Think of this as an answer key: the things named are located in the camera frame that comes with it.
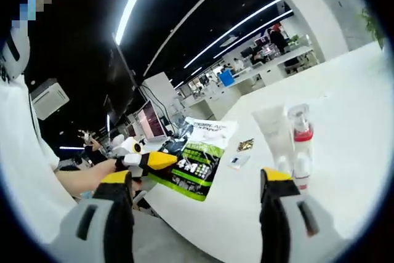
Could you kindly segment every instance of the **blue container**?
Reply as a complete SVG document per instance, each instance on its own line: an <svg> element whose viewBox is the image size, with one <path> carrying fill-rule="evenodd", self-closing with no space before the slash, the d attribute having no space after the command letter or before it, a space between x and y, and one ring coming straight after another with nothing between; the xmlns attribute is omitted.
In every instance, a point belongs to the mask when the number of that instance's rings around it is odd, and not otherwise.
<svg viewBox="0 0 394 263"><path fill-rule="evenodd" d="M220 80L223 82L224 86L230 86L234 83L234 77L231 75L231 71L227 69L222 74L219 74Z"/></svg>

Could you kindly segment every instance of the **plastic bag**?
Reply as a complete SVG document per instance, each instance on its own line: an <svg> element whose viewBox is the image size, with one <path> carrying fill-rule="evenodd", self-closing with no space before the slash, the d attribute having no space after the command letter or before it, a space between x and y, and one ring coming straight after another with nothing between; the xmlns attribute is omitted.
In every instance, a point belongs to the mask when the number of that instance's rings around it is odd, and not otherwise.
<svg viewBox="0 0 394 263"><path fill-rule="evenodd" d="M149 176L194 200L204 201L235 129L236 122L187 117L178 136L161 149L178 156L179 161L166 169L150 171Z"/></svg>

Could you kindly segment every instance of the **gray floor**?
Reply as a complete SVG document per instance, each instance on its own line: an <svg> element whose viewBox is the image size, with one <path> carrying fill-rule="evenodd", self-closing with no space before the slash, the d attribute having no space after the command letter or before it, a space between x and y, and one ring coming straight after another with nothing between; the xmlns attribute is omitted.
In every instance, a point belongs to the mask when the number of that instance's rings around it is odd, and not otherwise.
<svg viewBox="0 0 394 263"><path fill-rule="evenodd" d="M184 239L163 220L133 211L135 263L221 263Z"/></svg>

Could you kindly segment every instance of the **ceiling light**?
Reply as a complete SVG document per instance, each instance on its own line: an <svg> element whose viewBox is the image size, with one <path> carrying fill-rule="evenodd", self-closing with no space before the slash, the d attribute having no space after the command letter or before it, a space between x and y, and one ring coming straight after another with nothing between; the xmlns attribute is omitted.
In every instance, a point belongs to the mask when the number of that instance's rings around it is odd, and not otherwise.
<svg viewBox="0 0 394 263"><path fill-rule="evenodd" d="M199 72L201 69L203 69L202 67L199 67L196 71L194 71L190 76L193 76L194 74L196 74L197 72Z"/></svg>
<svg viewBox="0 0 394 263"><path fill-rule="evenodd" d="M116 32L115 41L117 45L120 45L124 30L126 29L127 22L129 21L130 14L135 6L137 0L128 0L126 7L124 8L121 21L118 26L118 31Z"/></svg>
<svg viewBox="0 0 394 263"><path fill-rule="evenodd" d="M279 16L277 16L276 18L273 18L272 20L270 20L269 22L265 23L264 25L258 27L257 29L253 30L252 32L248 33L247 35L245 35L244 37L242 37L240 40L238 40L237 42L234 42L232 45L228 46L226 49L222 50L220 53L218 53L214 59L216 59L218 56L222 55L224 52L226 52L228 49L231 49L234 45L240 43L242 40L244 40L245 38L249 37L250 35L252 35L253 33L258 32L259 30L261 30L262 28L266 27L267 25L279 20L281 17L284 17L285 15L291 14L293 12L293 10L289 10Z"/></svg>
<svg viewBox="0 0 394 263"><path fill-rule="evenodd" d="M84 150L83 147L64 147L64 146L60 146L59 149L62 149L62 150Z"/></svg>
<svg viewBox="0 0 394 263"><path fill-rule="evenodd" d="M107 132L110 132L110 116L107 114Z"/></svg>
<svg viewBox="0 0 394 263"><path fill-rule="evenodd" d="M178 84L174 89L177 89L177 88L180 87L182 84L183 84L183 81L182 81L180 84Z"/></svg>
<svg viewBox="0 0 394 263"><path fill-rule="evenodd" d="M273 6L274 4L280 2L282 0L274 0L271 3L268 3L266 6L263 6L261 9L255 11L253 14L251 14L250 16L244 18L242 21L240 21L238 24L236 24L234 27L230 28L227 32L225 32L223 35L221 35L221 37L217 38L214 42L212 42L210 45L208 45L205 49L203 49L196 57L194 57L190 62L188 62L184 68L187 68L190 66L191 63L193 63L195 60L198 59L198 57L200 57L203 53L205 53L206 51L208 51L208 49L210 49L212 46L214 46L217 42L219 42L222 38L226 37L230 32L232 32L233 30L237 29L239 26L241 26L243 23L247 22L248 20L250 20L252 17L254 17L255 15L261 13L263 10Z"/></svg>

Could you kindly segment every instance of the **white shirt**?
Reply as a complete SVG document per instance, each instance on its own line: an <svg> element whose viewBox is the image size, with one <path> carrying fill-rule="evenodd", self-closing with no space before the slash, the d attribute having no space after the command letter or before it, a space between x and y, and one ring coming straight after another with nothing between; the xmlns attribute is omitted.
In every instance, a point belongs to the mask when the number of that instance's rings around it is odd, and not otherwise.
<svg viewBox="0 0 394 263"><path fill-rule="evenodd" d="M23 75L10 83L0 78L0 176L25 230L48 243L76 203L54 174L59 158L41 138L32 106L35 133L29 103Z"/></svg>
<svg viewBox="0 0 394 263"><path fill-rule="evenodd" d="M236 71L241 71L244 68L244 62L241 60L234 61L234 68Z"/></svg>

